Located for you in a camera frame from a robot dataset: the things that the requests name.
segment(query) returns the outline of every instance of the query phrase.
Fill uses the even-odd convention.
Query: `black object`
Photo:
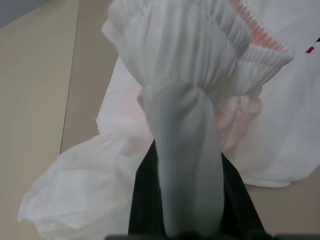
[[[268,235],[237,169],[223,154],[222,165],[224,211],[220,232],[210,237],[210,240],[320,240],[318,236],[272,238]],[[128,236],[109,236],[107,239],[167,240],[158,179],[158,156],[154,141],[135,175]],[[172,240],[205,239],[209,240],[196,232],[185,232]]]

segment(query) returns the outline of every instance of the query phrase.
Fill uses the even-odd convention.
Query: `black fabric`
[[[263,225],[237,169],[222,155],[224,212],[220,233],[239,238],[264,233]],[[139,166],[134,183],[128,234],[165,236],[155,142]]]

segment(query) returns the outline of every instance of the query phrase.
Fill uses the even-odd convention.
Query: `white fabric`
[[[247,184],[285,187],[320,164],[320,37],[317,0],[250,0],[257,16],[286,41],[294,60],[263,86],[261,114],[227,157]]]
[[[109,16],[103,31],[134,78],[119,59],[101,134],[59,156],[26,194],[19,220],[52,240],[125,234],[134,175],[154,136],[168,235],[186,226],[209,235],[223,211],[214,113],[267,82],[292,53],[248,47],[250,30],[224,0],[115,0]]]

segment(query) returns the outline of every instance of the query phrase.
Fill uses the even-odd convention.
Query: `ruffled elastic edge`
[[[153,4],[164,0],[115,0],[108,9],[109,19],[102,32],[114,44],[117,33],[122,34],[135,18],[141,17]],[[245,54],[250,44],[250,30],[226,0],[175,0],[189,7],[201,8],[217,24],[239,56]]]
[[[252,7],[244,0],[230,0],[251,32],[251,44],[241,61],[283,67],[294,58],[288,45],[277,38],[256,17]]]

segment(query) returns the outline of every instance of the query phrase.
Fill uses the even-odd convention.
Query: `gray wall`
[[[0,0],[0,28],[51,0]]]

